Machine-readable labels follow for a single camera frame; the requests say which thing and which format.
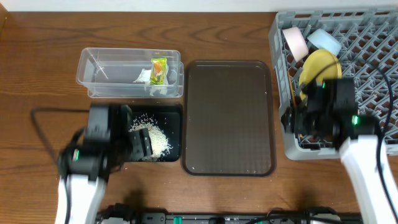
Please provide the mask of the rice and nut leftovers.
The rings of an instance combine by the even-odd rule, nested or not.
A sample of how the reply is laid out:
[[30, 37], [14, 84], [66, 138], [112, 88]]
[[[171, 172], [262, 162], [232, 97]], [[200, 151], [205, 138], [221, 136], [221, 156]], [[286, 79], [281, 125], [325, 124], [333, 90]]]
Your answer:
[[147, 113], [142, 114], [133, 119], [129, 132], [148, 129], [149, 137], [152, 146], [152, 155], [145, 156], [143, 161], [160, 161], [168, 156], [173, 149], [169, 143], [168, 137], [165, 135], [164, 130], [158, 125], [158, 121], [153, 115], [149, 116]]

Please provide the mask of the yellow round plate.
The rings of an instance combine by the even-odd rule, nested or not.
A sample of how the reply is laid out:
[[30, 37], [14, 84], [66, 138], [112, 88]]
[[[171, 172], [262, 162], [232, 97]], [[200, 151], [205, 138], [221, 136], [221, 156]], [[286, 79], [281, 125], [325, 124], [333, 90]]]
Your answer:
[[325, 49], [316, 50], [308, 56], [303, 65], [303, 71], [299, 76], [298, 85], [311, 81], [317, 73], [330, 64], [334, 66], [328, 67], [316, 78], [317, 84], [322, 84], [324, 79], [337, 79], [342, 77], [342, 68], [339, 60], [335, 55]]

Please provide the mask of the wooden chopstick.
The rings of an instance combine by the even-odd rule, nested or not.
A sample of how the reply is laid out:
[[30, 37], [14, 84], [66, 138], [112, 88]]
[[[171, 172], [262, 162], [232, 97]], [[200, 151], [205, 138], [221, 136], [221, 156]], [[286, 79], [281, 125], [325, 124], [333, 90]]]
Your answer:
[[292, 84], [292, 78], [290, 76], [289, 71], [287, 72], [287, 78], [289, 79], [289, 88], [290, 88], [290, 94], [291, 94], [291, 99], [292, 99], [292, 103], [294, 108], [297, 107], [296, 102], [295, 102], [295, 95], [294, 95], [294, 89], [293, 89], [293, 84]]

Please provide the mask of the light blue bowl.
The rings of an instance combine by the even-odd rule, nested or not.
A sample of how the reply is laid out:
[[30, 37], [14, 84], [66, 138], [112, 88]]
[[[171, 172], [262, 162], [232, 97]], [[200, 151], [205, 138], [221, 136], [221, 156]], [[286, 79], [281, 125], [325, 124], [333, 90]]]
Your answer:
[[329, 33], [323, 29], [317, 29], [307, 37], [308, 41], [318, 49], [324, 49], [338, 56], [342, 45]]

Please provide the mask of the pink round plate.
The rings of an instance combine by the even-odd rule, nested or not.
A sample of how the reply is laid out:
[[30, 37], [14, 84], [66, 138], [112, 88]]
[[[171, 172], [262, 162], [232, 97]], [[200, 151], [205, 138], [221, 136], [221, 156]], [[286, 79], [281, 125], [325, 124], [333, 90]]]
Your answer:
[[308, 55], [308, 47], [298, 27], [283, 29], [282, 33], [296, 62]]

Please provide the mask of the green snack wrapper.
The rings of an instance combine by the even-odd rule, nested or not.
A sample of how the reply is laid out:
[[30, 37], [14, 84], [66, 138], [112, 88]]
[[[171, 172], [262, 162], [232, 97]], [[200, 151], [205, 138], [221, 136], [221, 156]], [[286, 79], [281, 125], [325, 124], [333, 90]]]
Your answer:
[[152, 58], [151, 63], [150, 84], [163, 85], [168, 73], [167, 58]]

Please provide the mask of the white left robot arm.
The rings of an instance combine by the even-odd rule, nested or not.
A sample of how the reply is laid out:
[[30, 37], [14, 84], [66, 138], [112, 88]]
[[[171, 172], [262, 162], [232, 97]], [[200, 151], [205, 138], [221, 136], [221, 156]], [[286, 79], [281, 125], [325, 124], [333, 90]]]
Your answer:
[[130, 129], [130, 106], [91, 105], [88, 112], [87, 126], [75, 132], [57, 159], [56, 223], [94, 223], [109, 176], [152, 154], [148, 130]]

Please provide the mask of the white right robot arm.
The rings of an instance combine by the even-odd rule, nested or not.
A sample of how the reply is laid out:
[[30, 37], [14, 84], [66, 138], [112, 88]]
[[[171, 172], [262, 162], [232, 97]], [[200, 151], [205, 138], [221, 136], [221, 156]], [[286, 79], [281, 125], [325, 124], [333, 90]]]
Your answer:
[[360, 115], [351, 78], [311, 80], [301, 106], [282, 115], [285, 132], [333, 143], [345, 167], [365, 223], [397, 223], [397, 185], [386, 154], [380, 122]]

